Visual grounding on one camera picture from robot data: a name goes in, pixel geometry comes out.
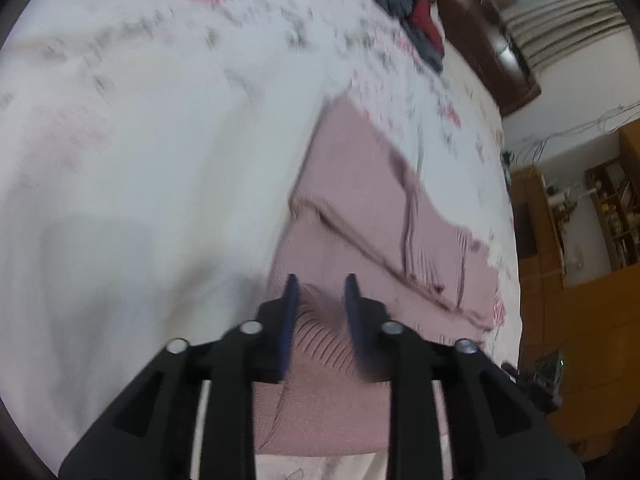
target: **red cloth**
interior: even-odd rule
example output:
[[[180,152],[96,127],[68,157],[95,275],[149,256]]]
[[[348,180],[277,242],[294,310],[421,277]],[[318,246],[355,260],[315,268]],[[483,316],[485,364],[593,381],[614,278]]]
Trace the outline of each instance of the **red cloth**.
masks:
[[[409,16],[409,23],[423,31],[424,35],[433,43],[438,54],[444,56],[442,37],[431,20],[431,3],[431,0],[418,0]]]

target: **bed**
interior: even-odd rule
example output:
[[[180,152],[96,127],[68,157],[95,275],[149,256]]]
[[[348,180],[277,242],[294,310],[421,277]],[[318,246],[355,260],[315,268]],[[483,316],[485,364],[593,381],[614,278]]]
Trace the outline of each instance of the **bed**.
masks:
[[[372,0],[31,1],[0,52],[0,396],[51,470],[164,341],[251,316],[345,92],[490,248],[505,316],[484,349],[517,361],[500,111],[452,44],[442,76],[417,63]],[[383,456],[261,456],[258,477],[382,478]]]

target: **screw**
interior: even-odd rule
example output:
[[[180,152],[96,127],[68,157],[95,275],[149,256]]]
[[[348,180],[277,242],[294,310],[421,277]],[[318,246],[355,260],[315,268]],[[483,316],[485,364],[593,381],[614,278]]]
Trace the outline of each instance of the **screw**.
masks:
[[[171,354],[181,354],[189,347],[189,343],[181,338],[171,339],[166,344],[166,350]]]
[[[262,323],[259,321],[245,321],[240,325],[240,332],[247,335],[255,335],[262,332]]]
[[[462,354],[475,354],[478,351],[478,346],[471,339],[458,339],[454,347]]]
[[[387,335],[399,335],[404,330],[404,326],[402,326],[397,321],[385,321],[382,324],[382,332]]]

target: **striped curtain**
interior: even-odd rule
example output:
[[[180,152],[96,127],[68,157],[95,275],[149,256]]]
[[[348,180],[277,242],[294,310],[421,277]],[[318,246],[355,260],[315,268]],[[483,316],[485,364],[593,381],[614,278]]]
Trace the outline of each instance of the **striped curtain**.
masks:
[[[628,27],[613,0],[524,0],[504,10],[502,17],[537,74]]]

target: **cable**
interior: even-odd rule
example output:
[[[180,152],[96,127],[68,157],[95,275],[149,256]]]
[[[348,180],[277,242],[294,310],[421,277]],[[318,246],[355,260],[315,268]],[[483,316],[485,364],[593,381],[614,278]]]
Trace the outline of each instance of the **cable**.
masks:
[[[615,108],[611,108],[605,111],[599,118],[592,121],[587,121],[583,124],[578,124],[561,132],[554,132],[551,134],[547,134],[543,137],[537,137],[534,139],[529,139],[529,142],[525,144],[515,155],[514,163],[518,164],[522,162],[523,164],[529,160],[531,160],[532,164],[535,164],[540,161],[542,155],[546,149],[546,146],[550,140],[559,139],[559,138],[570,138],[576,137],[584,132],[591,130],[592,128],[597,127],[601,134],[610,134],[611,132],[621,128],[625,124],[635,120],[635,118],[640,116],[640,110],[635,111],[630,117],[628,117],[621,124],[612,128],[611,130],[607,130],[607,121],[620,117],[623,114],[626,114],[629,111],[636,110],[636,108],[640,108],[640,101],[636,101],[635,103],[629,105],[619,105]]]

